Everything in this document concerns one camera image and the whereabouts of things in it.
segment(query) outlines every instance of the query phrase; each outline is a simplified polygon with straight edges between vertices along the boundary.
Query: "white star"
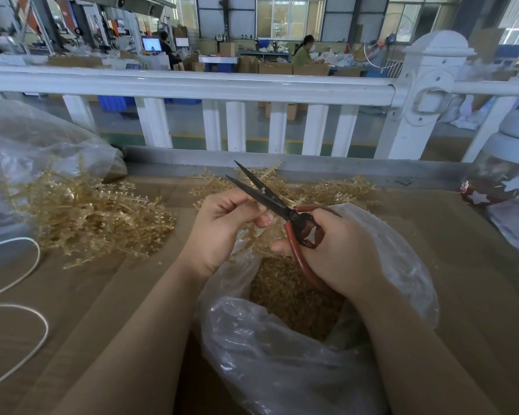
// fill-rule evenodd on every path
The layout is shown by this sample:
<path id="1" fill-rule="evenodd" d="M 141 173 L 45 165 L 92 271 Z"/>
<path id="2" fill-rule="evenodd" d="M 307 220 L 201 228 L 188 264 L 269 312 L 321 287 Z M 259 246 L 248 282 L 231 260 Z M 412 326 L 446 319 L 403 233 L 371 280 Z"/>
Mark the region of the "white star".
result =
<path id="1" fill-rule="evenodd" d="M 502 184 L 505 186 L 504 192 L 519 189 L 519 176 L 515 176 L 512 180 L 504 180 Z"/>
<path id="2" fill-rule="evenodd" d="M 468 198 L 471 198 L 474 205 L 477 205 L 481 202 L 490 202 L 488 198 L 486 198 L 486 194 L 479 194 L 477 191 L 473 191 L 472 195 L 467 195 Z"/>

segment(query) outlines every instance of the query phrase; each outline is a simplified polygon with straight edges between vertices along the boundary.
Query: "jar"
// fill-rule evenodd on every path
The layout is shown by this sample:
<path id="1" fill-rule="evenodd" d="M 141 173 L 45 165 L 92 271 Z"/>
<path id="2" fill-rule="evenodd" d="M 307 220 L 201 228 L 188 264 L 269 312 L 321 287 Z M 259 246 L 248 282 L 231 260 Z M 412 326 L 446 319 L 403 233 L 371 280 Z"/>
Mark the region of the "jar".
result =
<path id="1" fill-rule="evenodd" d="M 519 110 L 510 111 L 486 141 L 459 191 L 480 206 L 519 198 Z"/>

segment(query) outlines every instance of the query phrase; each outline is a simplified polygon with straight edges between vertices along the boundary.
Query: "person's left hand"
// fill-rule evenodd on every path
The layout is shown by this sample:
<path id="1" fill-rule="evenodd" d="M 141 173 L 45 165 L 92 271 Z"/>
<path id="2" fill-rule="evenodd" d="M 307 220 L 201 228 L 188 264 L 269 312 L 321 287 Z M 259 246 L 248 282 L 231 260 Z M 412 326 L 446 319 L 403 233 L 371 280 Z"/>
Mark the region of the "person's left hand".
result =
<path id="1" fill-rule="evenodd" d="M 178 260 L 197 275 L 209 278 L 231 254 L 243 224 L 253 221 L 260 228 L 270 224 L 266 211 L 239 188 L 209 195 Z"/>

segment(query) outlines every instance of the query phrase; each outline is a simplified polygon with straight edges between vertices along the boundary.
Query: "computer monitor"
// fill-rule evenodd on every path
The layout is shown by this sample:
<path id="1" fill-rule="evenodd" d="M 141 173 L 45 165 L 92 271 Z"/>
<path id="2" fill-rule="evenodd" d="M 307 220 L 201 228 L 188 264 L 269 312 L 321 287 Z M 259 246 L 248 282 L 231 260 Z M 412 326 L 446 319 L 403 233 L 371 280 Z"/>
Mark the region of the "computer monitor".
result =
<path id="1" fill-rule="evenodd" d="M 187 37 L 176 37 L 175 45 L 177 48 L 188 48 L 190 46 L 189 39 Z"/>
<path id="2" fill-rule="evenodd" d="M 144 45 L 144 50 L 147 52 L 161 52 L 161 45 L 157 37 L 142 38 L 142 45 Z"/>

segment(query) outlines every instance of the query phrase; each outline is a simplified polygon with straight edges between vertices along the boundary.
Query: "green shirt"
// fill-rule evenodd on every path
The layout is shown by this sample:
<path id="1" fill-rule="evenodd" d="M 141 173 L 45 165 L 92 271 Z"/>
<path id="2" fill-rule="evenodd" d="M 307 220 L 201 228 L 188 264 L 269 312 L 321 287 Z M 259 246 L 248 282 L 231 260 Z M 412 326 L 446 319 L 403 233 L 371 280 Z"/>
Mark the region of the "green shirt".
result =
<path id="1" fill-rule="evenodd" d="M 298 49 L 296 54 L 292 57 L 293 65 L 307 65 L 311 62 L 311 58 L 309 57 L 309 49 L 304 48 L 303 46 Z"/>

